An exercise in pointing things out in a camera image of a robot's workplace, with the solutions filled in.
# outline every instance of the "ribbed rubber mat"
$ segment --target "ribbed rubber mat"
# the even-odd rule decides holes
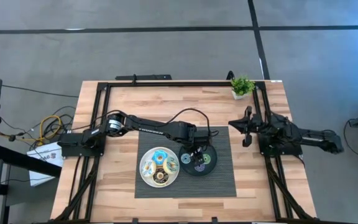
[[[219,130],[219,134],[213,137],[213,146],[218,154],[218,163],[215,169],[203,177],[194,177],[181,170],[172,184],[162,188],[151,187],[143,181],[139,173],[139,162],[149,149],[159,146],[167,147],[178,155],[181,145],[168,140],[164,136],[140,132],[135,198],[236,197],[229,129],[227,127],[211,127],[211,131],[215,130]]]

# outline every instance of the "plate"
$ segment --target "plate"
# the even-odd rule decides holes
[[[176,173],[174,173],[174,174],[169,174],[167,182],[164,183],[163,185],[157,185],[153,181],[153,177],[144,177],[142,175],[142,167],[144,166],[146,161],[152,160],[153,155],[157,150],[164,150],[168,154],[168,156],[173,157],[175,159],[175,161],[178,163],[178,171]],[[155,148],[150,149],[149,151],[147,151],[143,155],[142,159],[140,160],[140,164],[139,164],[139,174],[140,174],[140,176],[142,177],[143,181],[146,182],[146,184],[149,184],[152,187],[166,187],[166,186],[172,184],[172,182],[178,177],[179,170],[180,170],[180,167],[179,167],[179,160],[178,160],[177,155],[171,149],[168,149],[166,147],[155,147]]]

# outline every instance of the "wooden table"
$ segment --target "wooden table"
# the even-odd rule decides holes
[[[83,82],[74,128],[90,123],[97,83]],[[291,119],[283,83],[266,81],[266,86],[271,110]],[[259,100],[263,112],[261,96]],[[252,95],[242,100],[233,100],[229,86],[114,87],[108,111],[119,109],[142,118],[168,121],[180,110],[192,107],[206,113],[212,126],[224,126],[230,120],[242,118],[248,105],[254,108]],[[205,119],[194,111],[184,112],[177,120],[198,126],[206,125]],[[221,222],[275,220],[265,162],[259,154],[256,136],[253,144],[244,148],[244,135],[231,126],[229,134],[237,197],[223,198],[134,198],[139,133],[133,131],[121,138],[107,138],[99,165],[91,221],[131,222],[132,218],[139,218],[140,222],[210,222],[211,217],[217,217]],[[68,204],[76,161],[77,158],[73,157],[64,162],[51,218],[58,216]],[[307,213],[315,216],[303,164],[293,156],[282,156],[282,161],[289,191]],[[75,192],[81,166],[78,169]],[[282,195],[278,189],[277,192],[284,217]],[[87,198],[86,192],[80,218],[85,215]]]

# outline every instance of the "potted plant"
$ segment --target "potted plant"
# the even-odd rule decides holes
[[[232,79],[231,85],[231,93],[235,100],[243,99],[255,88],[255,82],[250,81],[247,77]]]

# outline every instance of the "floor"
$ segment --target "floor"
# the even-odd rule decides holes
[[[349,118],[358,117],[358,1],[254,1],[259,26],[302,26],[297,30],[113,32],[122,27],[252,26],[246,0],[0,0],[0,78],[14,85],[77,95],[83,80],[117,75],[171,74],[174,79],[223,79],[229,70],[251,79],[283,80],[294,122],[302,128],[332,129],[343,136]],[[332,26],[332,30],[305,30]],[[350,26],[339,30],[340,26]],[[88,33],[62,34],[61,29]],[[9,30],[58,29],[47,34]],[[267,63],[262,71],[260,67]],[[2,89],[0,115],[27,129],[75,98]],[[64,113],[73,114],[69,108]],[[0,125],[0,131],[14,130]],[[358,151],[358,128],[347,128]],[[0,144],[19,152],[21,142]],[[304,147],[306,173],[318,216],[358,223],[358,156],[331,155]],[[10,178],[28,179],[12,168]],[[32,188],[12,183],[9,222],[49,218],[57,180]]]

